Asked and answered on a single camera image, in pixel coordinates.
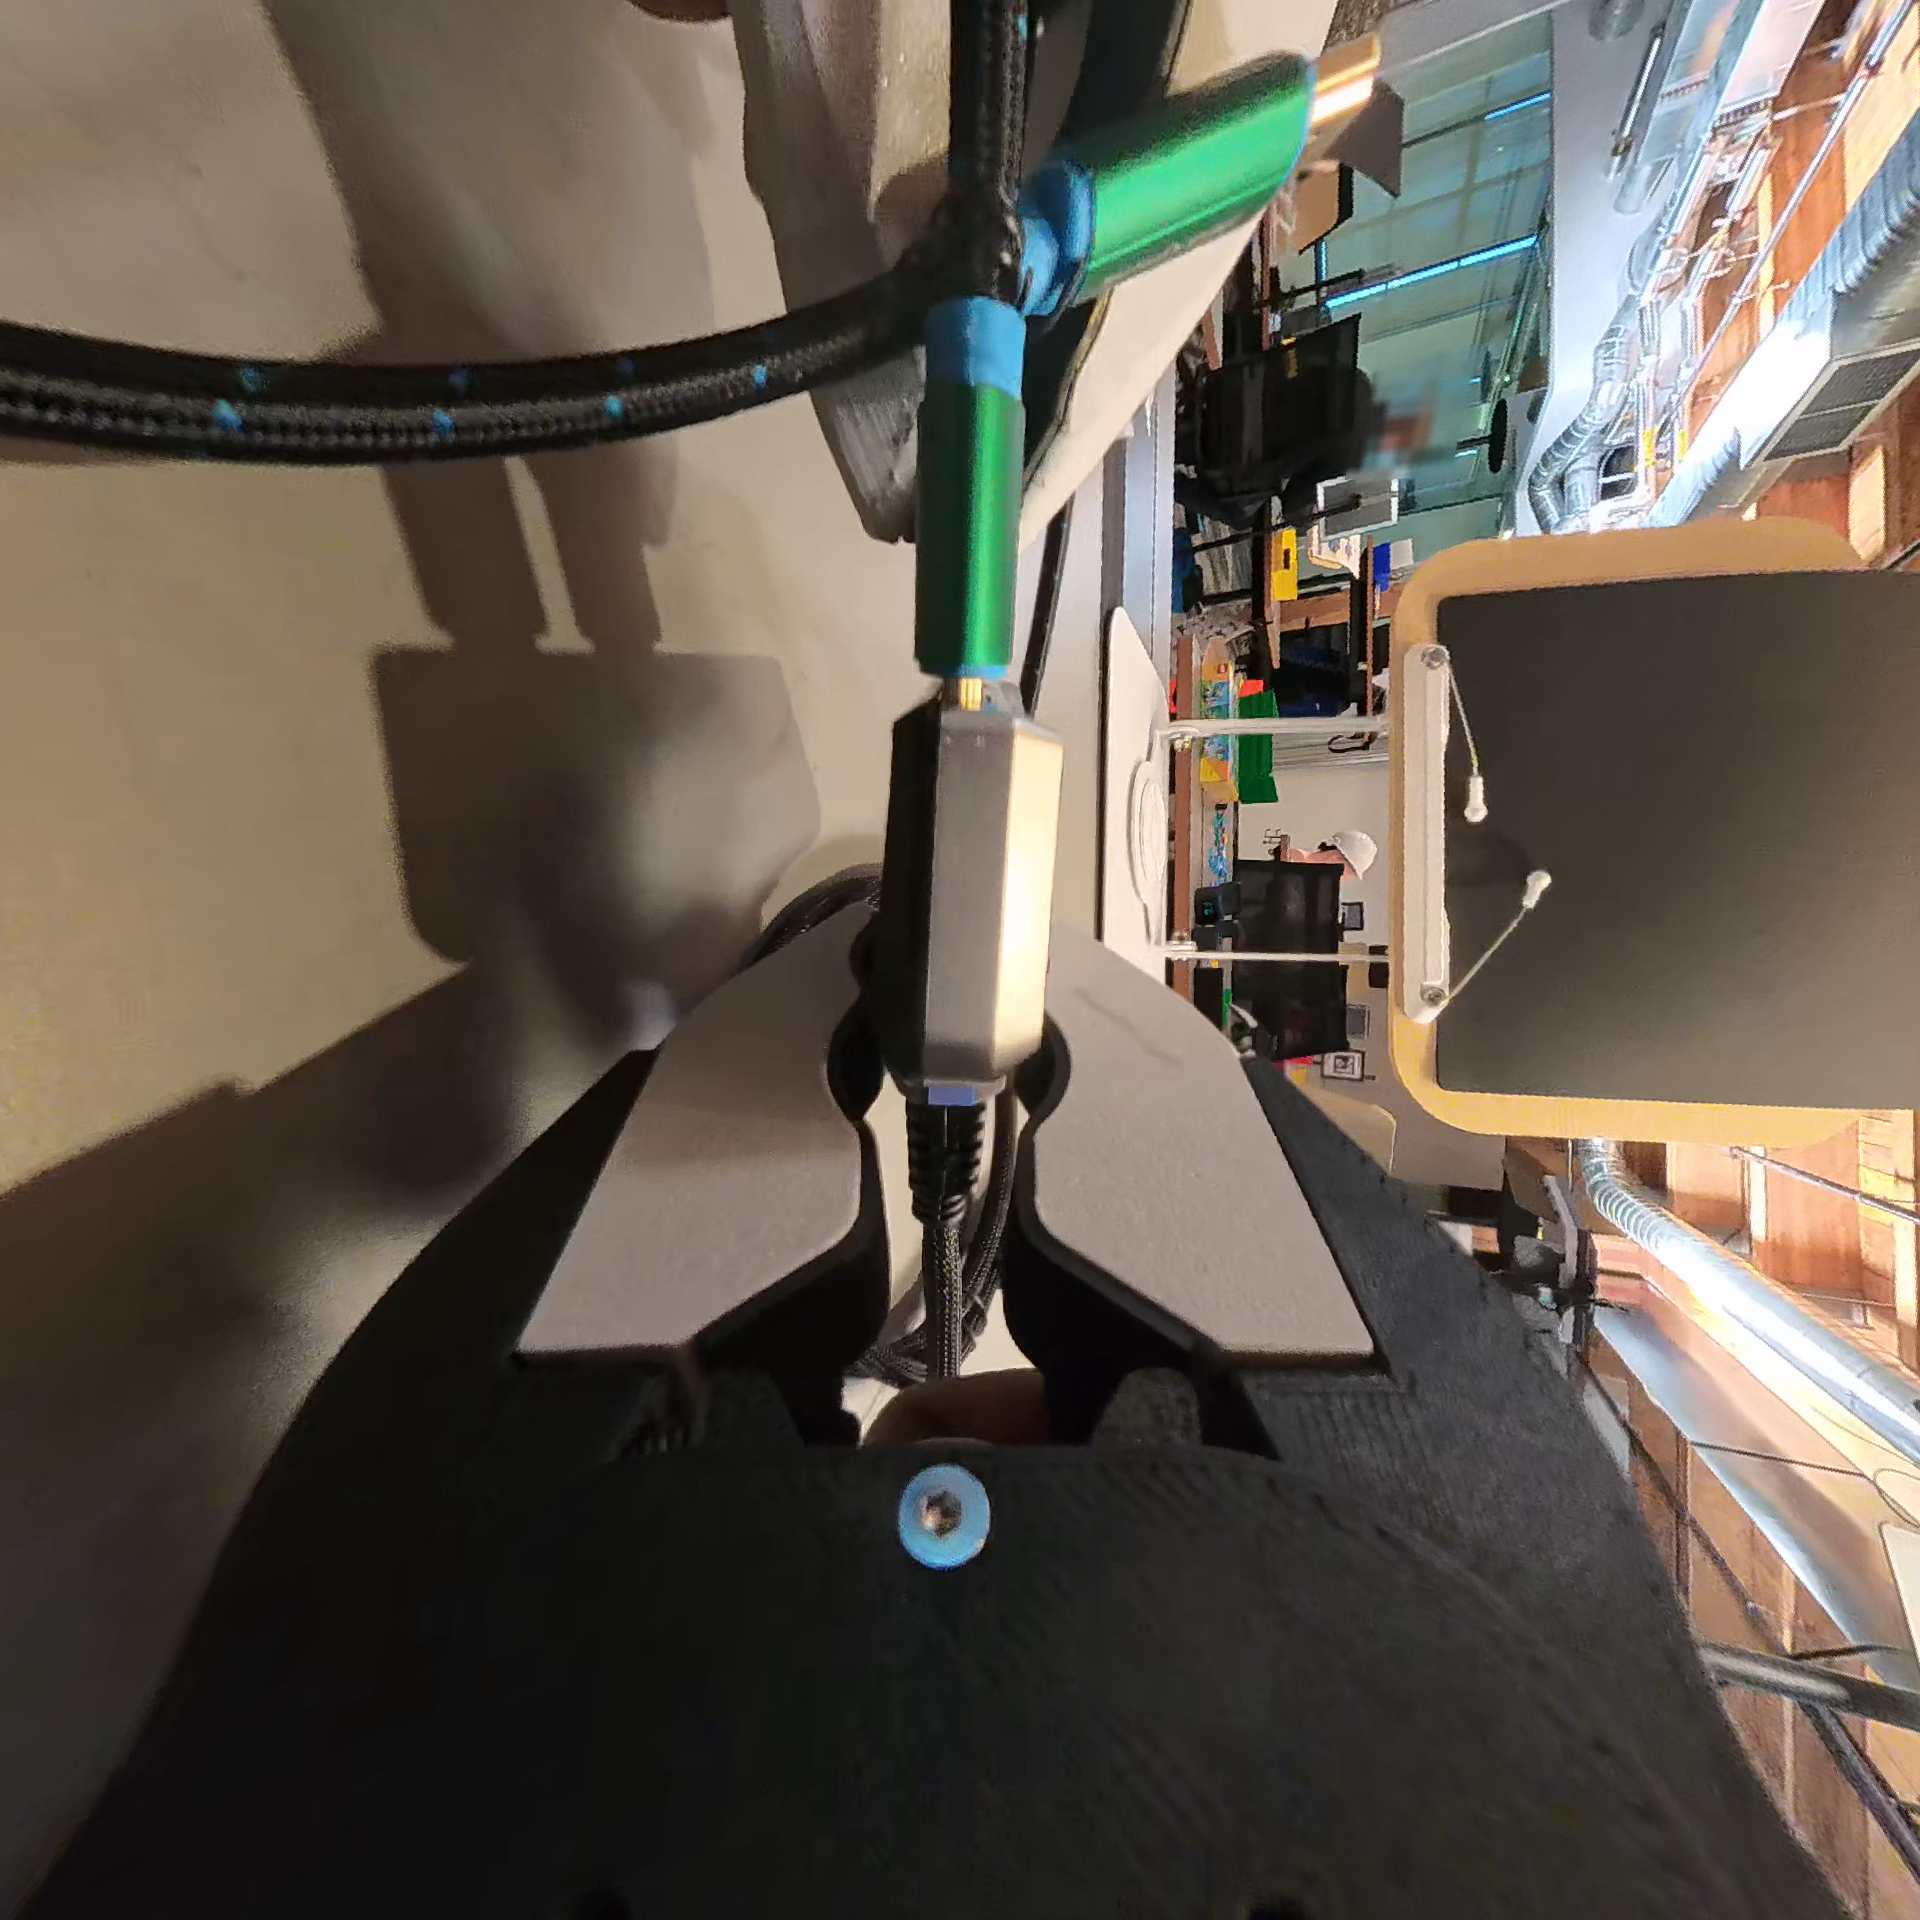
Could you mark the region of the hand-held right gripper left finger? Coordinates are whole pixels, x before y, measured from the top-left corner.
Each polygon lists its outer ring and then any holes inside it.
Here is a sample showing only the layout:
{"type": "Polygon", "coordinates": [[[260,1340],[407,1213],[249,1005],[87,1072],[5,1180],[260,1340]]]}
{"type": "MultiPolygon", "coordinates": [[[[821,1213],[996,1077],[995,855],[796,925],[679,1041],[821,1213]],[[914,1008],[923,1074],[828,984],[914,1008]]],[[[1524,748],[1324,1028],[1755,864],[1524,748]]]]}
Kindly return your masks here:
{"type": "Polygon", "coordinates": [[[842,1373],[874,1344],[892,1296],[874,1093],[857,1072],[830,1074],[866,922],[803,932],[668,1036],[521,1358],[842,1373]]]}

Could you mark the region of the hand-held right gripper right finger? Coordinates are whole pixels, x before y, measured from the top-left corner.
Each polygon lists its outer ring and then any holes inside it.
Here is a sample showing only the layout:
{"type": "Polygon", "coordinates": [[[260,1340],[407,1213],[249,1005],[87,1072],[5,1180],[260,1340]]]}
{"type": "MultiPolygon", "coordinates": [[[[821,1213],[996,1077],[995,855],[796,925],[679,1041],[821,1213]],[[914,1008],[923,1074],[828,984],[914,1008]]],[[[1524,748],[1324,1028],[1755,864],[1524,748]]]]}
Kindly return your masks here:
{"type": "Polygon", "coordinates": [[[1046,966],[1003,1317],[1041,1369],[1127,1353],[1365,1369],[1374,1332],[1234,1046],[1079,927],[1046,966]]]}

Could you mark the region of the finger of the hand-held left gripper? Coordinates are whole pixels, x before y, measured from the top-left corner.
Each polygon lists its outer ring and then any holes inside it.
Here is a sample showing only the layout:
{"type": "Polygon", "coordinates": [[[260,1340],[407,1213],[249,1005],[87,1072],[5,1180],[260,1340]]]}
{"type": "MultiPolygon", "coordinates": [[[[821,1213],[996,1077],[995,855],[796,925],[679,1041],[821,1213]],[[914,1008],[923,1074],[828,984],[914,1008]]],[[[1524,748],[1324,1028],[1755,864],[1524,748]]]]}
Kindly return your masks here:
{"type": "MultiPolygon", "coordinates": [[[[947,1],[738,1],[743,160],[789,306],[887,274],[947,186],[947,1]]],[[[812,396],[868,537],[914,534],[922,333],[812,396]]]]}
{"type": "MultiPolygon", "coordinates": [[[[1317,57],[1333,1],[1093,1],[1046,17],[1083,49],[1041,152],[1271,57],[1317,57]]],[[[1249,222],[1108,294],[1026,327],[1026,513],[1046,519],[1100,466],[1197,327],[1253,236],[1249,222]]]]}

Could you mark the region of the silver usb hub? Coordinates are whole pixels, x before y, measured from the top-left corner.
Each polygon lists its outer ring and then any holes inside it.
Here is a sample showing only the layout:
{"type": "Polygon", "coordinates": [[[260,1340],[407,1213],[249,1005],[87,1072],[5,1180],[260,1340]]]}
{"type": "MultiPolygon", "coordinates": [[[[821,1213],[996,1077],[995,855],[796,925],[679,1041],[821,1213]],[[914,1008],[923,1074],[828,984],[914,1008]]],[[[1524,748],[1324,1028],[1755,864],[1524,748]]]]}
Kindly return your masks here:
{"type": "Polygon", "coordinates": [[[1063,774],[1019,710],[933,697],[897,722],[861,996],[911,1100],[977,1105],[1041,1046],[1063,774]]]}

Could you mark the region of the white stand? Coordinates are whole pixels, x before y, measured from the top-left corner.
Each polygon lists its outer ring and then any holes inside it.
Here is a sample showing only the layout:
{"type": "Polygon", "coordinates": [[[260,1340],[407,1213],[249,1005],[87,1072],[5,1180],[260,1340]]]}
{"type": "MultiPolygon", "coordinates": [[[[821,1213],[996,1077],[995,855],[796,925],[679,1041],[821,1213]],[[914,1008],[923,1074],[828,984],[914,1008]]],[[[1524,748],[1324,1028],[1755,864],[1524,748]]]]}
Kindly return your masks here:
{"type": "Polygon", "coordinates": [[[1268,738],[1283,748],[1326,748],[1369,735],[1387,748],[1399,794],[1399,847],[1387,874],[1399,885],[1387,945],[1404,1016],[1428,1024],[1450,1002],[1455,966],[1446,909],[1446,761],[1468,742],[1450,650],[1428,641],[1397,665],[1397,709],[1385,718],[1171,718],[1169,684],[1124,607],[1103,630],[1100,941],[1153,978],[1199,958],[1169,932],[1175,826],[1172,757],[1211,738],[1268,738]]]}

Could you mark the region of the wood-framed black panel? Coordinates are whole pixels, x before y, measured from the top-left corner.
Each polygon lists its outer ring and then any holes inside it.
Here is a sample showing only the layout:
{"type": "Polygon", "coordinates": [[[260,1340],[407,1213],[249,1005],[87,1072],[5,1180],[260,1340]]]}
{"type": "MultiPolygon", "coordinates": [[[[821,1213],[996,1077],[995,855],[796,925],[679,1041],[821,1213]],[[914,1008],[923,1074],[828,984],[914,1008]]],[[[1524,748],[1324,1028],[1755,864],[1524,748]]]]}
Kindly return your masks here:
{"type": "Polygon", "coordinates": [[[1387,1050],[1477,1136],[1915,1111],[1915,567],[1804,519],[1482,540],[1390,617],[1387,1050]]]}

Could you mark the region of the grey ventilation unit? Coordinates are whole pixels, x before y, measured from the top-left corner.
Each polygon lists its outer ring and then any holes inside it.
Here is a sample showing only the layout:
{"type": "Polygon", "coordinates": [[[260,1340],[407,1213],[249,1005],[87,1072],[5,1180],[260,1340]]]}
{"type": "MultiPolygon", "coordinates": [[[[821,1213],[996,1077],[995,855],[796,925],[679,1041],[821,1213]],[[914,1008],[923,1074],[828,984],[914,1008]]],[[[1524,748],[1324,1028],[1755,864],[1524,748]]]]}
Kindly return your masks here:
{"type": "Polygon", "coordinates": [[[1759,441],[1762,464],[1791,464],[1845,449],[1911,383],[1918,342],[1843,356],[1825,366],[1809,391],[1759,441]]]}

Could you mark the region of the silver flexible duct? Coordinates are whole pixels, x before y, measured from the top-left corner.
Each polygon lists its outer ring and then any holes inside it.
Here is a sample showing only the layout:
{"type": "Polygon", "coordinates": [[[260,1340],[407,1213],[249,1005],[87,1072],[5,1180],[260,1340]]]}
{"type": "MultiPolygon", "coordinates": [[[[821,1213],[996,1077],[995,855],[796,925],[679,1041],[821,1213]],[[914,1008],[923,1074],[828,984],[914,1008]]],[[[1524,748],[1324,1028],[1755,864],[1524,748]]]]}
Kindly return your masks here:
{"type": "Polygon", "coordinates": [[[1642,490],[1657,396],[1657,320],[1628,300],[1603,330],[1591,389],[1526,473],[1526,508],[1545,537],[1598,534],[1642,490]]]}
{"type": "Polygon", "coordinates": [[[1918,1465],[1918,1380],[1881,1358],[1850,1327],[1777,1284],[1750,1261],[1697,1229],[1639,1183],[1618,1141],[1578,1138],[1575,1175],[1601,1218],[1669,1269],[1721,1319],[1755,1336],[1783,1364],[1813,1382],[1884,1448],[1918,1465]]]}

